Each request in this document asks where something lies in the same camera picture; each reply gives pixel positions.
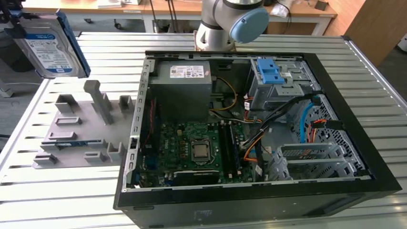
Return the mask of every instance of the metal table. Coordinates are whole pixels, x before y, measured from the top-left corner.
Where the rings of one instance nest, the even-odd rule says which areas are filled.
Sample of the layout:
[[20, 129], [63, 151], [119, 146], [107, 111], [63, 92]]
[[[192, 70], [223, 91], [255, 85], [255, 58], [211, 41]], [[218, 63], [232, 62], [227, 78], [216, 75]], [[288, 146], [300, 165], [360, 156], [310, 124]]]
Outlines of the metal table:
[[[84, 32], [81, 50], [92, 79], [111, 99], [136, 98], [144, 50], [192, 50], [192, 34]], [[407, 104], [352, 42], [339, 37], [267, 35], [239, 51], [316, 53], [366, 132], [404, 190], [367, 201], [328, 218], [234, 225], [238, 228], [406, 228], [407, 227]], [[119, 167], [35, 170], [60, 93], [89, 100], [85, 79], [44, 80], [0, 154], [1, 228], [135, 228], [112, 209]]]

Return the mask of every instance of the white label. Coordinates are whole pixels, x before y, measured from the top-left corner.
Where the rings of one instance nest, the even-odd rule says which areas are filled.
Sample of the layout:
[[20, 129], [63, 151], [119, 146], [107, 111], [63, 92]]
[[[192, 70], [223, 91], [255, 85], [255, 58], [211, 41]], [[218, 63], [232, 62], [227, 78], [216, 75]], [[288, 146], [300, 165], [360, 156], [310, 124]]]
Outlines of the white label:
[[250, 111], [250, 102], [244, 102], [244, 110]]
[[262, 176], [263, 175], [263, 169], [259, 165], [256, 165], [256, 173]]
[[57, 39], [52, 34], [27, 34], [25, 42], [48, 71], [53, 73], [72, 71], [67, 56], [57, 49]]
[[280, 76], [282, 76], [282, 77], [292, 77], [292, 76], [291, 76], [291, 73], [280, 73]]
[[266, 153], [268, 153], [268, 154], [272, 153], [272, 152], [271, 152], [271, 146], [266, 146], [264, 149], [266, 149]]
[[56, 145], [56, 146], [72, 146], [71, 143], [56, 143], [55, 145]]
[[203, 66], [172, 66], [169, 78], [204, 78]]
[[123, 10], [123, 13], [141, 13], [139, 10]]

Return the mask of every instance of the ram slot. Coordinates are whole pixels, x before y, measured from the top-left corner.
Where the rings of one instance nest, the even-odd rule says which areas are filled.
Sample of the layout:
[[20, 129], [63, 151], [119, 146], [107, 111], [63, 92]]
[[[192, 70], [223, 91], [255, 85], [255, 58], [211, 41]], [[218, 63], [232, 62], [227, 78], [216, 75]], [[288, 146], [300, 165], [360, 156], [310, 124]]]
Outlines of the ram slot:
[[219, 132], [219, 147], [220, 147], [220, 155], [222, 155], [222, 166], [224, 176], [228, 178], [238, 176], [238, 168], [235, 161], [235, 147], [232, 138], [232, 131], [230, 124], [219, 124], [218, 125]]

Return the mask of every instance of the blue drive bay latch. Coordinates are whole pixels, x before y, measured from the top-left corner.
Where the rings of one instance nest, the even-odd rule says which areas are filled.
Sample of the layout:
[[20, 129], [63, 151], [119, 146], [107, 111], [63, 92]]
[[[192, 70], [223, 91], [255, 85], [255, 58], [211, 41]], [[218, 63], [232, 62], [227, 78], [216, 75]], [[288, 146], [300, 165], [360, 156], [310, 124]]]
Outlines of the blue drive bay latch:
[[280, 77], [279, 67], [272, 59], [258, 59], [258, 68], [262, 74], [264, 84], [284, 84], [286, 81]]

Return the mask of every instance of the wooden table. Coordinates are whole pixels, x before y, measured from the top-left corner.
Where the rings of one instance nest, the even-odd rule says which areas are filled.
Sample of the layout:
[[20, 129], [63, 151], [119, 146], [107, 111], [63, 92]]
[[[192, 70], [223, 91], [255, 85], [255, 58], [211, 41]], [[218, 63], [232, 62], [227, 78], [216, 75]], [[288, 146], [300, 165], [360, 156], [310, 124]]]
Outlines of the wooden table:
[[[23, 5], [25, 12], [55, 12], [57, 9], [61, 9], [67, 13], [68, 18], [143, 19], [145, 32], [153, 32], [153, 16], [149, 1], [153, 4], [156, 18], [161, 20], [171, 19], [165, 0], [143, 0], [140, 5], [124, 5], [121, 8], [111, 9], [97, 9], [96, 0], [27, 0]], [[323, 35], [331, 19], [336, 17], [336, 13], [330, 6], [326, 11], [315, 9], [315, 3], [316, 0], [311, 0], [311, 6], [306, 2], [292, 5], [292, 22], [316, 23], [312, 35]], [[173, 4], [179, 20], [200, 21], [200, 2], [173, 0]], [[266, 7], [266, 9], [271, 12], [272, 6]], [[287, 19], [270, 16], [270, 21], [287, 22]]]

